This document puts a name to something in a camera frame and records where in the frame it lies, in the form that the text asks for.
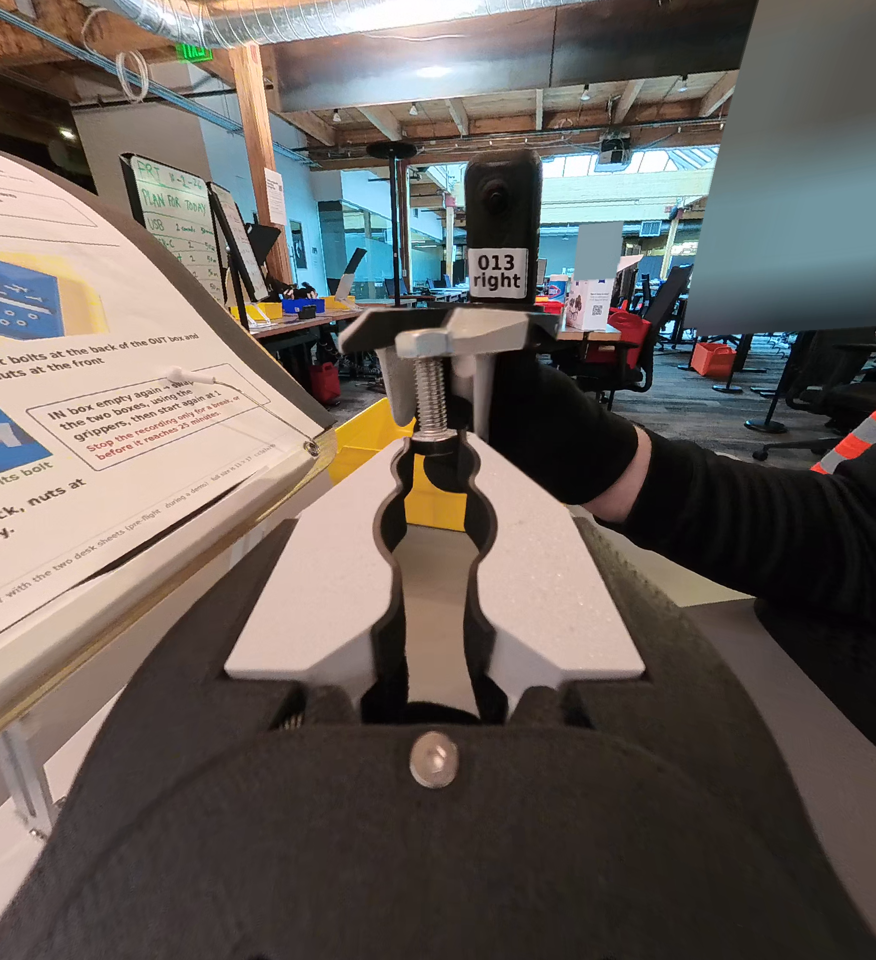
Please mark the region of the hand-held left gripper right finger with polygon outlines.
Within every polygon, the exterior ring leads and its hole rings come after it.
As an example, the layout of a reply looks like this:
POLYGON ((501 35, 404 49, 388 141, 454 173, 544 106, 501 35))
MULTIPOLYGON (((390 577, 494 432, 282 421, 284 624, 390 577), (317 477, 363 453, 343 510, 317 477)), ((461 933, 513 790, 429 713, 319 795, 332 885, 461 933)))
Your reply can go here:
POLYGON ((645 663, 575 519, 486 442, 461 439, 468 571, 464 644, 479 714, 532 688, 641 677, 645 663))

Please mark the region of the red office chair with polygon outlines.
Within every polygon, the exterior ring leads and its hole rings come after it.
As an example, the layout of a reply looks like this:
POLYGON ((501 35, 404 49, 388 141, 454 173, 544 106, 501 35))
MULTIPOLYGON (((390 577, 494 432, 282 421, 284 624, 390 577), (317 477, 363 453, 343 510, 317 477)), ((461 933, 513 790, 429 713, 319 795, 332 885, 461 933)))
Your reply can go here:
POLYGON ((598 394, 618 391, 645 393, 653 382, 654 337, 647 319, 621 309, 612 310, 610 329, 615 342, 598 342, 591 335, 585 353, 584 389, 598 394))

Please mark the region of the whiteboard with green writing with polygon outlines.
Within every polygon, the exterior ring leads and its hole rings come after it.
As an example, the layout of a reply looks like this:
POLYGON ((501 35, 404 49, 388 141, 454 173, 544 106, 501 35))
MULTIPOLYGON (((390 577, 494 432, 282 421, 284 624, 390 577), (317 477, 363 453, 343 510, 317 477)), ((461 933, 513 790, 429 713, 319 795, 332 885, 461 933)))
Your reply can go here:
POLYGON ((120 155, 133 218, 226 305, 216 226, 206 182, 143 155, 120 155))

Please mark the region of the silver ventilation duct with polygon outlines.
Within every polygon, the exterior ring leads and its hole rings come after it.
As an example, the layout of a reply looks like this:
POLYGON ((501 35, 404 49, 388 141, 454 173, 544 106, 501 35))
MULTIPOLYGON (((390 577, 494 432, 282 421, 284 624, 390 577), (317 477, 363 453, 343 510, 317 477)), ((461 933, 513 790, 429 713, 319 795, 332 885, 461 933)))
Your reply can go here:
POLYGON ((565 1, 96 2, 150 34, 209 49, 317 40, 565 5, 565 1))

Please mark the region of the white document stand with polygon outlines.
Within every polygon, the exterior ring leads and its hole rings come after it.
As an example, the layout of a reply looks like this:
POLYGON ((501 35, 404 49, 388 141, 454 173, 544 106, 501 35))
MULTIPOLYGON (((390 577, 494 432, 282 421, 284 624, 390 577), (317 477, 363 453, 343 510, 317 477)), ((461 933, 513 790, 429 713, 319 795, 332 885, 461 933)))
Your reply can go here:
POLYGON ((307 803, 308 787, 333 788, 328 766, 361 734, 364 694, 348 701, 342 667, 333 679, 287 666, 252 679, 226 665, 281 563, 299 558, 296 536, 310 541, 304 553, 323 553, 324 532, 308 522, 323 522, 315 504, 333 489, 321 469, 289 497, 307 498, 295 510, 251 518, 251 533, 270 528, 237 561, 234 544, 190 558, 155 602, 145 595, 96 631, 100 651, 24 705, 32 718, 64 686, 76 687, 70 704, 86 696, 84 672, 105 659, 113 689, 49 757, 64 787, 49 828, 25 817, 12 790, 0 805, 0 928, 31 937, 60 910, 103 909, 109 894, 119 906, 156 906, 165 870, 173 894, 212 890, 214 870, 224 889, 269 816, 280 836, 301 825, 316 835, 318 813, 288 811, 307 803))

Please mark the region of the black office chair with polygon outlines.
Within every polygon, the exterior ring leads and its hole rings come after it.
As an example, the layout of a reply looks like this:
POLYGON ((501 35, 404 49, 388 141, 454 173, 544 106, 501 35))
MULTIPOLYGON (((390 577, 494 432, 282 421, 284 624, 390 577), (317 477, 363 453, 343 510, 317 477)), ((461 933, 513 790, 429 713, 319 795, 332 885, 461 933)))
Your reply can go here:
POLYGON ((753 452, 757 462, 773 451, 827 455, 853 428, 876 412, 876 329, 805 331, 797 336, 764 419, 745 426, 771 435, 787 431, 773 421, 777 405, 827 419, 826 437, 773 441, 753 452))
POLYGON ((658 344, 661 331, 671 318, 681 295, 686 293, 692 271, 693 265, 674 266, 667 278, 660 283, 657 294, 644 314, 649 324, 645 343, 649 351, 658 344))

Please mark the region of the orange plastic bin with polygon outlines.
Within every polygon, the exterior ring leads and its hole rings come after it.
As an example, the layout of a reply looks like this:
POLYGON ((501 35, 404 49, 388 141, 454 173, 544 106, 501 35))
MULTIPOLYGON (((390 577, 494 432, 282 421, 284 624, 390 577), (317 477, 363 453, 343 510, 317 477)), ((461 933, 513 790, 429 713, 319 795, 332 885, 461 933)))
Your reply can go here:
POLYGON ((734 346, 724 342, 699 341, 695 344, 689 367, 703 378, 726 381, 736 360, 734 346))

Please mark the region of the black pole stand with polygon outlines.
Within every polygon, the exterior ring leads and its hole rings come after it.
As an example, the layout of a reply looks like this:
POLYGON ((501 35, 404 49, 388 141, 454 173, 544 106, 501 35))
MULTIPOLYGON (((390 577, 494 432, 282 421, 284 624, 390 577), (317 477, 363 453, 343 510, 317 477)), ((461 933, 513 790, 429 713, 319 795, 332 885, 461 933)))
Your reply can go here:
POLYGON ((404 276, 405 254, 408 246, 408 161, 418 150, 410 141, 380 140, 367 146, 370 158, 387 162, 391 198, 392 247, 393 247, 393 293, 394 306, 400 307, 403 294, 401 282, 404 276))

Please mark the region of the wooden pillar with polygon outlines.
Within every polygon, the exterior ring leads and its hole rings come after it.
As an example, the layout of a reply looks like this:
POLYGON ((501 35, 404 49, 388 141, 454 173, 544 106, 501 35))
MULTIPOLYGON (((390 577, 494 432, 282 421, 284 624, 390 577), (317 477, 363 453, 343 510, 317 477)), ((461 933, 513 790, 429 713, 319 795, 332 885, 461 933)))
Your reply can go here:
POLYGON ((269 121, 260 47, 248 43, 228 50, 243 137, 250 165, 256 212, 265 226, 276 226, 279 236, 266 263, 275 282, 290 283, 293 272, 288 254, 285 227, 272 218, 266 174, 276 173, 274 138, 269 121))

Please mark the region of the black document board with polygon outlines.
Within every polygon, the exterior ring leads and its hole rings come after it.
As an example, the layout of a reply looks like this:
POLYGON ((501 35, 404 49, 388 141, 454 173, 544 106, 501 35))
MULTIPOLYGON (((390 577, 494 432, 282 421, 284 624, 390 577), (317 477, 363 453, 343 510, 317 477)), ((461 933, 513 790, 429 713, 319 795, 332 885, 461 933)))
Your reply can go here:
POLYGON ((265 262, 281 237, 281 228, 259 223, 246 226, 227 188, 213 181, 208 181, 206 188, 223 258, 227 306, 237 302, 236 286, 244 302, 268 302, 273 294, 265 277, 265 262))

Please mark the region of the white printed box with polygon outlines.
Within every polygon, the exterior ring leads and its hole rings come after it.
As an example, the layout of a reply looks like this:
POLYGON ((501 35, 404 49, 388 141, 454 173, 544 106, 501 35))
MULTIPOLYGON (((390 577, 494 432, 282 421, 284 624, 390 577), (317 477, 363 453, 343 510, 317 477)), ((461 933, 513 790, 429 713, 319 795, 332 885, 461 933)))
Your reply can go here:
POLYGON ((613 277, 568 282, 564 303, 565 326, 585 332, 607 330, 614 285, 613 277))

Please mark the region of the person's right forearm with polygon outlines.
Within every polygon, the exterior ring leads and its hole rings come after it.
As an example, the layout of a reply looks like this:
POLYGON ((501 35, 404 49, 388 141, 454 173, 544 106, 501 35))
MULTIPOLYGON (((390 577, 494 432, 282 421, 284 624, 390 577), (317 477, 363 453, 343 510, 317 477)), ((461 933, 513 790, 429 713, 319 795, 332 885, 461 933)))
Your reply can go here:
POLYGON ((820 474, 639 432, 627 474, 586 508, 727 588, 876 622, 876 444, 820 474))

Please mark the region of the silver bolt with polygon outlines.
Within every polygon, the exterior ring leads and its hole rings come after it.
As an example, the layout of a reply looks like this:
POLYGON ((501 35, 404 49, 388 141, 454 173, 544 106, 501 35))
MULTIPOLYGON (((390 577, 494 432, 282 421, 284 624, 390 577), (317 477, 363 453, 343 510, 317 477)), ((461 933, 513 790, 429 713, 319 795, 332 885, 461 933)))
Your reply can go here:
POLYGON ((414 437, 421 443, 440 444, 454 432, 448 427, 444 386, 444 358, 420 358, 413 362, 416 394, 414 437))

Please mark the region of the yellow plastic bin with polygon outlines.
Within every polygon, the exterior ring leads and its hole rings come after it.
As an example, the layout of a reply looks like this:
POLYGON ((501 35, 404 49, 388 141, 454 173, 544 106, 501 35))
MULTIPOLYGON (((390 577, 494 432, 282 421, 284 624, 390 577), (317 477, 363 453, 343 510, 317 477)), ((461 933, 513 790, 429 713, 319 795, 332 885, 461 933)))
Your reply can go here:
MULTIPOLYGON (((337 453, 327 472, 333 485, 369 462, 391 442, 410 437, 412 426, 398 426, 387 399, 335 428, 337 453)), ((405 499, 406 520, 411 525, 464 532, 467 497, 435 486, 424 471, 424 460, 415 459, 413 487, 405 499)))

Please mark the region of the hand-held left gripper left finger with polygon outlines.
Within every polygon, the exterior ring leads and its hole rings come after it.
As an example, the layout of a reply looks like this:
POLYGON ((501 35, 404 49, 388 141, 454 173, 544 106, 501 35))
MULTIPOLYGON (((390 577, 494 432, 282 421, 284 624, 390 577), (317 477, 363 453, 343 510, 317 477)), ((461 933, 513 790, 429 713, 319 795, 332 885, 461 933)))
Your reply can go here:
POLYGON ((374 686, 372 629, 400 598, 383 512, 403 491, 410 440, 393 440, 297 517, 225 663, 229 678, 337 687, 359 703, 374 686))

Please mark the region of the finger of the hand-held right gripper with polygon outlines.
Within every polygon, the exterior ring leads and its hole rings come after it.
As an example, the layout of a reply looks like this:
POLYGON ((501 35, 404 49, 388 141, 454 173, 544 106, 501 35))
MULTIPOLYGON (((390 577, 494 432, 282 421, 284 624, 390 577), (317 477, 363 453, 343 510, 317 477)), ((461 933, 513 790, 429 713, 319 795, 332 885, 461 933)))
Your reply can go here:
POLYGON ((441 327, 449 309, 368 309, 339 335, 342 354, 375 352, 392 416, 407 426, 417 414, 415 363, 396 352, 396 338, 405 331, 441 327))
POLYGON ((442 324, 450 393, 470 404, 471 430, 484 441, 490 438, 495 358, 523 350, 530 327, 529 313, 503 309, 454 309, 442 324))

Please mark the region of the orange safety vest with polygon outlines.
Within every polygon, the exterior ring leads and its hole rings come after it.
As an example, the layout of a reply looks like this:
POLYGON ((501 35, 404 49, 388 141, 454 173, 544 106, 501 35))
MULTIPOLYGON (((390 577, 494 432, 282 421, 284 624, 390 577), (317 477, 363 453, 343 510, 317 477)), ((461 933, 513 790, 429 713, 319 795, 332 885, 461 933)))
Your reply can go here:
POLYGON ((812 470, 817 474, 833 474, 841 463, 851 461, 876 446, 876 412, 842 438, 812 470))

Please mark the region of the person's torso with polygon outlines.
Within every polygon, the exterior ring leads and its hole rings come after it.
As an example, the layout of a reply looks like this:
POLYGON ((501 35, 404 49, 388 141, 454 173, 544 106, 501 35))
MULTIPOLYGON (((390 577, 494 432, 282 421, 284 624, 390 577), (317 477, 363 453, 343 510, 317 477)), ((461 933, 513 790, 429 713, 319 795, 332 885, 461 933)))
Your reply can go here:
POLYGON ((772 639, 876 747, 876 622, 756 600, 772 639))

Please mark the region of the printed instruction sheet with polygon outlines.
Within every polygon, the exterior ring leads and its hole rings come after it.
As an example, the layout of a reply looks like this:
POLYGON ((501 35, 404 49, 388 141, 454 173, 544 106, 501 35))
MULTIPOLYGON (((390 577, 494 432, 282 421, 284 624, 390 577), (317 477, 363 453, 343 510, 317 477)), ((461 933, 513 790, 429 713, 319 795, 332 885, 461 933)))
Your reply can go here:
POLYGON ((0 632, 331 423, 141 226, 0 152, 0 632))

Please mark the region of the person's right hand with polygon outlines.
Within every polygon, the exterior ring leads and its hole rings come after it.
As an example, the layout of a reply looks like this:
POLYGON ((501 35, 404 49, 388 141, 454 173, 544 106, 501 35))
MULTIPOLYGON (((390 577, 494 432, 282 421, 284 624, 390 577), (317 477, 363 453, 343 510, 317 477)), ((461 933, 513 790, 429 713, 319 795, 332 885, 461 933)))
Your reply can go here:
POLYGON ((647 477, 650 437, 530 351, 495 360, 489 445, 570 506, 621 522, 647 477))

